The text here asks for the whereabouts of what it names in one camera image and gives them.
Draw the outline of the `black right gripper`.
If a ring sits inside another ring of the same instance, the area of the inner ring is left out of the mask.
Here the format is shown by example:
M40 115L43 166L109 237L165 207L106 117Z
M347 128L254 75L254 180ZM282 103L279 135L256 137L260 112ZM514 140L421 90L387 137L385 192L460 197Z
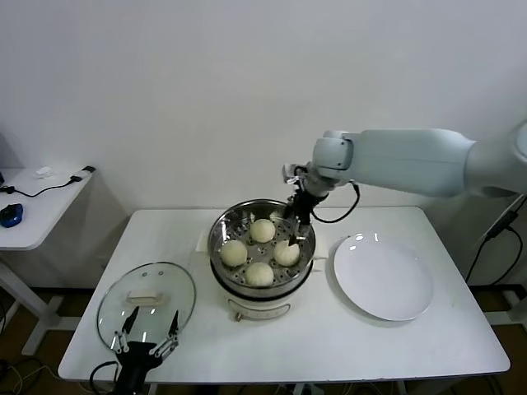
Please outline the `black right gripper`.
M310 215L313 209L319 204L319 197L313 196L306 191L295 191L287 200L287 205L283 212L283 217L287 219L296 218L291 224L291 234L288 245L297 243L298 221L299 240L306 240L310 234Z

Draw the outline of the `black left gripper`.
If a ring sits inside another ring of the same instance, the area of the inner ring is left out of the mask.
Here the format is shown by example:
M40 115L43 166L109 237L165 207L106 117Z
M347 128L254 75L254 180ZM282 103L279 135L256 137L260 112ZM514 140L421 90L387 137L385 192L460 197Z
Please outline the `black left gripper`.
M139 394L143 390L147 373L161 365L161 358L169 356L179 345L179 310L171 321L166 337L159 343L130 342L128 335L137 319L139 307L124 320L119 331L114 332L111 349L117 354L121 369L117 378L117 394Z

